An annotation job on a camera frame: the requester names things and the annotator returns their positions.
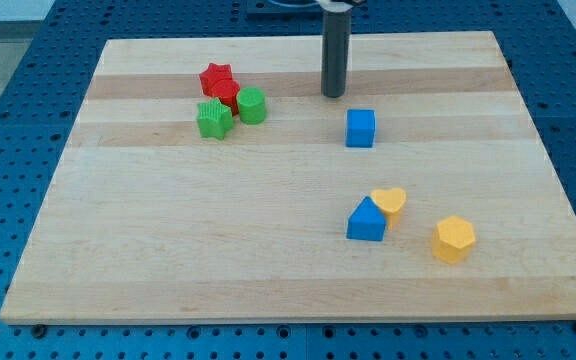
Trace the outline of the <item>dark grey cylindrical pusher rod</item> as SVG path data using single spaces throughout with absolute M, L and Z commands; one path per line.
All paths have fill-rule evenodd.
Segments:
M 339 98 L 346 90 L 352 9 L 323 12 L 321 92 Z

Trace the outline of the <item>white rod mount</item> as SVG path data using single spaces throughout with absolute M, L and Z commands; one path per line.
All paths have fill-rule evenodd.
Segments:
M 328 12 L 346 12 L 363 4 L 363 0 L 316 0 L 316 2 Z

